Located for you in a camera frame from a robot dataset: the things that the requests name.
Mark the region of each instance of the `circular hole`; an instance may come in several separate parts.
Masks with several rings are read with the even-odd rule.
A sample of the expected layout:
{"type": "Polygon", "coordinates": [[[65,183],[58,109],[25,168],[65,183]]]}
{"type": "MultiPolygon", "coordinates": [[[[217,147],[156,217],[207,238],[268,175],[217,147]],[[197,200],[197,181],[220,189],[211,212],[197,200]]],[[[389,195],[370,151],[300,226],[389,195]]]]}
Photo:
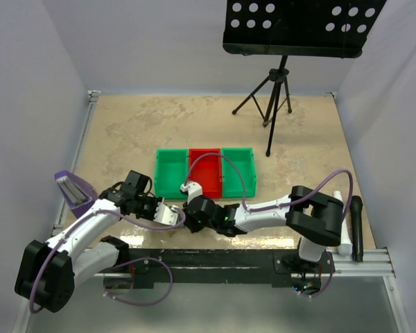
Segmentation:
{"type": "Polygon", "coordinates": [[[242,5],[241,5],[239,2],[236,2],[236,3],[233,5],[233,11],[234,11],[234,12],[240,12],[240,11],[241,11],[241,9],[242,9],[242,5]]]}
{"type": "Polygon", "coordinates": [[[366,17],[371,17],[375,14],[375,12],[376,12],[376,10],[374,8],[367,9],[367,11],[365,12],[365,16],[366,17]]]}
{"type": "Polygon", "coordinates": [[[350,30],[350,28],[351,28],[352,26],[350,26],[349,24],[344,24],[343,26],[342,26],[342,32],[343,33],[346,33],[347,31],[349,31],[350,30]]]}
{"type": "Polygon", "coordinates": [[[363,33],[365,30],[367,30],[367,26],[365,24],[358,26],[358,33],[363,33]]]}
{"type": "Polygon", "coordinates": [[[269,3],[268,5],[266,5],[265,7],[266,12],[274,12],[275,11],[275,5],[272,3],[269,3]]]}
{"type": "Polygon", "coordinates": [[[259,6],[257,5],[257,3],[252,3],[250,4],[250,7],[248,7],[248,9],[250,10],[250,12],[256,12],[259,9],[259,6]]]}
{"type": "Polygon", "coordinates": [[[331,11],[331,14],[333,14],[334,16],[338,16],[340,13],[342,12],[342,8],[339,6],[336,6],[335,8],[333,8],[333,10],[331,11]]]}
{"type": "Polygon", "coordinates": [[[328,24],[325,26],[325,30],[326,30],[326,31],[333,31],[333,30],[334,30],[334,23],[328,23],[328,24]]]}
{"type": "Polygon", "coordinates": [[[233,19],[233,20],[231,21],[231,26],[232,26],[233,28],[237,28],[237,27],[239,26],[239,24],[240,24],[240,22],[239,22],[239,20],[238,20],[238,19],[233,19]]]}
{"type": "Polygon", "coordinates": [[[348,15],[353,17],[353,16],[356,16],[358,12],[359,12],[359,9],[357,7],[353,7],[352,9],[348,11],[348,15]]]}
{"type": "Polygon", "coordinates": [[[256,26],[255,20],[251,19],[247,22],[247,27],[248,28],[254,28],[255,26],[256,26]]]}
{"type": "Polygon", "coordinates": [[[262,26],[263,26],[265,29],[270,28],[270,27],[271,27],[271,21],[270,21],[270,20],[268,20],[268,19],[266,19],[265,21],[263,21],[262,26]]]}

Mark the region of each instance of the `plastic tray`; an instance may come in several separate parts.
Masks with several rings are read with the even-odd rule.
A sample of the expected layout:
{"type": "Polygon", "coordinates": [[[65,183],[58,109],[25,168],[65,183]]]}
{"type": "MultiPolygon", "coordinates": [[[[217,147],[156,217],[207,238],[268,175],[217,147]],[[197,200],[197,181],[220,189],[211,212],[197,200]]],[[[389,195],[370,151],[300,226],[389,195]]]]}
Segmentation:
{"type": "MultiPolygon", "coordinates": [[[[252,148],[222,148],[222,155],[233,162],[245,181],[247,197],[256,195],[257,175],[254,167],[254,153],[252,148]]],[[[243,187],[237,172],[227,162],[222,161],[223,172],[223,198],[240,198],[243,187]]]]}
{"type": "Polygon", "coordinates": [[[188,174],[187,149],[158,149],[155,164],[154,189],[156,196],[167,199],[185,199],[180,185],[188,174]]]}
{"type": "MultiPolygon", "coordinates": [[[[189,166],[206,153],[220,154],[219,148],[214,149],[190,149],[189,166]]],[[[194,166],[189,179],[198,182],[203,189],[203,195],[208,198],[222,198],[222,162],[218,156],[207,156],[202,158],[194,166]]]]}

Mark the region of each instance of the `green bin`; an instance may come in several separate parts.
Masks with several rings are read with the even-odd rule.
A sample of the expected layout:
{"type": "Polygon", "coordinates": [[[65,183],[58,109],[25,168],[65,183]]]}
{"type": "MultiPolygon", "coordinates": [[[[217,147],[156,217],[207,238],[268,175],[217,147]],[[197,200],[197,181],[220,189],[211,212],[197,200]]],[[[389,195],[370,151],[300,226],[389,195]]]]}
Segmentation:
{"type": "Polygon", "coordinates": [[[185,199],[180,185],[188,174],[188,149],[158,149],[155,161],[154,189],[156,196],[166,199],[185,199]]]}
{"type": "MultiPolygon", "coordinates": [[[[252,148],[222,148],[222,155],[233,162],[245,181],[247,198],[256,195],[257,175],[252,148]]],[[[222,159],[223,198],[241,198],[243,187],[237,172],[230,163],[222,159]]]]}

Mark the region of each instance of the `cable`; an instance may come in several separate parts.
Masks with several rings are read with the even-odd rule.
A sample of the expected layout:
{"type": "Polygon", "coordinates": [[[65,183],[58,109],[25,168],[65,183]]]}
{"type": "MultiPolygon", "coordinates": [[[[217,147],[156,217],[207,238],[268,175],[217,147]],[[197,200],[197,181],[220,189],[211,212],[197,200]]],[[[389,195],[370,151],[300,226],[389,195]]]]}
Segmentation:
{"type": "Polygon", "coordinates": [[[196,164],[202,158],[205,158],[207,156],[218,156],[218,157],[223,158],[225,161],[227,161],[228,163],[230,163],[231,166],[233,167],[233,169],[237,172],[237,175],[239,176],[239,179],[241,180],[242,188],[243,188],[242,207],[247,212],[250,212],[250,213],[253,213],[253,212],[265,212],[266,210],[272,210],[272,209],[275,209],[275,208],[284,208],[284,207],[289,207],[289,206],[293,206],[293,205],[299,205],[300,203],[304,203],[305,201],[307,201],[310,198],[312,198],[313,196],[315,196],[332,178],[336,177],[340,173],[346,173],[348,175],[348,180],[349,180],[349,189],[348,189],[348,199],[347,199],[347,202],[345,204],[345,208],[344,208],[343,214],[342,214],[342,221],[344,220],[345,216],[348,213],[349,204],[351,203],[352,196],[353,196],[353,175],[347,169],[339,169],[339,170],[334,171],[331,175],[329,175],[328,177],[326,177],[313,191],[311,191],[305,197],[303,197],[303,198],[301,198],[299,200],[294,200],[294,201],[291,201],[289,203],[282,203],[280,205],[269,205],[269,206],[260,207],[260,208],[248,208],[248,206],[246,205],[246,186],[245,186],[245,181],[243,180],[243,177],[241,175],[241,172],[239,171],[239,169],[237,169],[237,166],[234,165],[234,163],[228,157],[226,157],[226,156],[224,156],[222,154],[219,154],[219,153],[206,153],[204,155],[199,156],[193,162],[193,164],[191,165],[191,167],[189,168],[189,172],[188,172],[188,175],[187,175],[187,179],[185,180],[185,184],[188,183],[189,176],[191,175],[191,172],[193,171],[193,169],[196,166],[196,164]]]}
{"type": "Polygon", "coordinates": [[[329,276],[327,282],[325,282],[325,285],[317,293],[314,293],[313,295],[304,295],[303,293],[301,293],[300,295],[306,296],[308,298],[315,298],[315,297],[318,297],[325,290],[327,290],[327,288],[329,287],[329,285],[331,283],[331,279],[333,278],[333,274],[334,274],[334,271],[335,271],[336,267],[334,266],[333,255],[330,252],[328,252],[328,251],[325,251],[325,253],[327,254],[327,256],[329,258],[330,266],[331,266],[330,276],[329,276]]]}
{"type": "Polygon", "coordinates": [[[148,177],[148,182],[150,183],[150,188],[148,189],[148,191],[145,192],[145,195],[149,195],[149,193],[151,192],[151,190],[153,189],[153,180],[151,179],[151,177],[148,177]]]}
{"type": "Polygon", "coordinates": [[[166,290],[166,293],[164,293],[163,296],[161,296],[160,298],[158,298],[158,299],[156,299],[154,301],[151,301],[151,302],[134,302],[134,301],[131,301],[131,300],[124,300],[122,298],[119,298],[117,296],[112,295],[108,291],[108,289],[106,288],[106,286],[103,285],[103,289],[105,290],[104,296],[108,295],[113,300],[117,300],[119,302],[122,302],[122,303],[125,303],[125,304],[128,304],[128,305],[136,305],[138,307],[147,307],[147,306],[150,306],[150,305],[156,305],[157,303],[163,301],[169,295],[169,293],[171,292],[171,289],[173,288],[173,274],[171,273],[171,269],[169,268],[169,266],[166,265],[163,261],[158,260],[156,258],[152,258],[152,257],[145,257],[145,258],[138,258],[138,259],[130,260],[129,262],[124,262],[123,264],[119,264],[119,265],[113,266],[112,268],[120,268],[120,267],[123,267],[123,266],[127,266],[127,265],[134,264],[135,262],[142,262],[144,260],[152,260],[154,262],[158,262],[168,272],[168,275],[169,275],[169,287],[168,287],[168,290],[166,290]]]}
{"type": "Polygon", "coordinates": [[[136,220],[130,219],[129,217],[120,214],[118,212],[113,212],[112,210],[96,210],[95,212],[92,212],[88,215],[85,215],[81,220],[79,220],[78,222],[76,222],[75,224],[73,224],[68,231],[65,232],[65,234],[63,235],[63,238],[61,238],[57,244],[52,248],[51,252],[46,256],[46,259],[43,261],[42,266],[40,267],[40,270],[37,273],[37,276],[35,277],[34,283],[33,283],[33,288],[31,289],[31,293],[29,295],[29,311],[32,314],[37,314],[39,313],[43,307],[39,307],[38,309],[34,308],[35,305],[35,293],[37,291],[38,285],[40,283],[40,280],[42,279],[43,273],[46,270],[46,267],[48,266],[48,263],[51,261],[52,257],[55,255],[55,253],[57,252],[57,250],[59,249],[59,247],[61,247],[62,244],[66,243],[67,239],[71,236],[71,234],[78,228],[80,227],[84,222],[88,221],[90,218],[92,218],[93,216],[96,216],[97,214],[112,214],[115,216],[120,217],[121,219],[127,220],[128,222],[135,224],[139,227],[145,228],[145,229],[149,229],[149,230],[172,230],[175,228],[180,227],[184,222],[185,222],[185,213],[183,212],[183,210],[181,210],[178,207],[171,207],[170,209],[172,210],[177,210],[177,212],[180,215],[181,221],[179,223],[177,223],[176,225],[170,225],[168,227],[152,227],[149,225],[144,225],[136,220]]]}

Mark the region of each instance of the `tripod leg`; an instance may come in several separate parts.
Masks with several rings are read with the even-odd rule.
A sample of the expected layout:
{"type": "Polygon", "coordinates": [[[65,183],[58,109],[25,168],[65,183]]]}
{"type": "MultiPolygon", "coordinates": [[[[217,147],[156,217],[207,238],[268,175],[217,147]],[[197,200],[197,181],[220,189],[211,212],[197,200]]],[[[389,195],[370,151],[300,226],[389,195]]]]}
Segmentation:
{"type": "Polygon", "coordinates": [[[257,86],[256,89],[254,89],[251,92],[251,94],[248,95],[248,97],[246,99],[243,100],[243,102],[237,108],[235,108],[233,110],[232,114],[236,114],[237,111],[239,111],[239,109],[242,108],[245,105],[245,103],[247,103],[268,82],[268,80],[270,80],[270,76],[269,75],[265,78],[265,80],[263,80],[261,82],[260,85],[257,86]]]}
{"type": "Polygon", "coordinates": [[[273,111],[273,114],[272,114],[270,138],[268,139],[268,147],[266,149],[266,154],[265,154],[266,157],[269,157],[271,155],[272,135],[275,132],[277,104],[279,104],[279,95],[280,95],[281,83],[275,83],[275,87],[276,86],[277,86],[277,90],[276,90],[276,97],[275,97],[275,106],[274,106],[274,111],[273,111]]]}
{"type": "Polygon", "coordinates": [[[266,108],[265,118],[263,118],[263,123],[262,123],[263,127],[266,127],[270,123],[268,120],[271,115],[272,105],[275,102],[275,97],[277,93],[276,90],[277,90],[277,83],[275,82],[275,84],[272,86],[270,101],[268,102],[268,107],[266,108]]]}
{"type": "Polygon", "coordinates": [[[286,95],[286,103],[288,104],[288,113],[291,113],[293,110],[291,109],[291,102],[290,102],[290,91],[288,90],[288,78],[285,76],[285,95],[286,95]]]}

